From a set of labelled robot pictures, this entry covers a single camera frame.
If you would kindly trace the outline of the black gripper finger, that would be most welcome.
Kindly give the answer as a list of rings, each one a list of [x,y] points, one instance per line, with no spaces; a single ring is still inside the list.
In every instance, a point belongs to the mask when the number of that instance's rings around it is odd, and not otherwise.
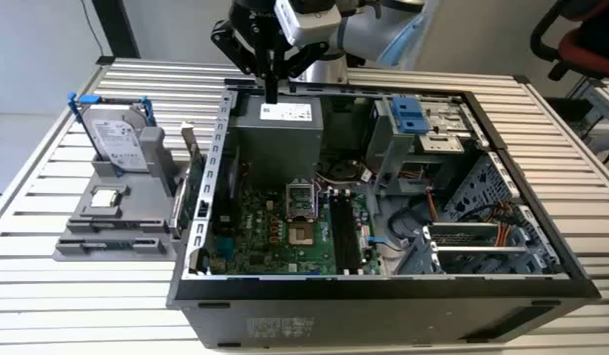
[[[211,41],[228,60],[245,75],[263,81],[264,101],[272,103],[272,74],[269,51],[263,41],[263,31],[255,21],[249,24],[220,20],[209,34]]]
[[[299,51],[285,58],[285,46],[276,47],[271,62],[271,103],[277,103],[279,82],[297,77],[309,65],[321,58],[328,50],[325,41],[304,45]]]

